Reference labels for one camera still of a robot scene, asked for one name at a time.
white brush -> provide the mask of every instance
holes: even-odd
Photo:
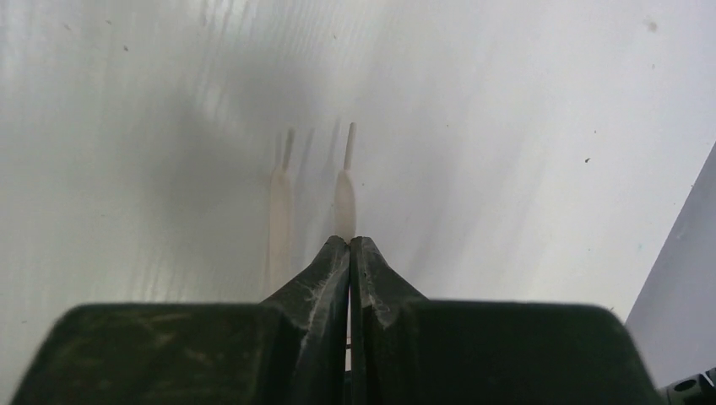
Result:
[[[284,158],[276,165],[271,174],[266,264],[268,291],[266,295],[273,294],[290,278],[293,197],[291,196],[290,179],[286,171],[289,167],[293,138],[294,130],[290,129],[288,137],[286,137]]]
[[[345,243],[355,237],[355,191],[350,179],[350,163],[353,158],[353,142],[355,140],[355,122],[348,130],[348,143],[345,145],[343,169],[336,180],[334,211],[335,234],[343,238]]]

white surface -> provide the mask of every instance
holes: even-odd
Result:
[[[714,18],[680,0],[0,0],[0,402],[78,303],[259,299],[291,126],[310,261],[337,117],[361,127],[358,234],[418,289],[625,316],[716,138]]]

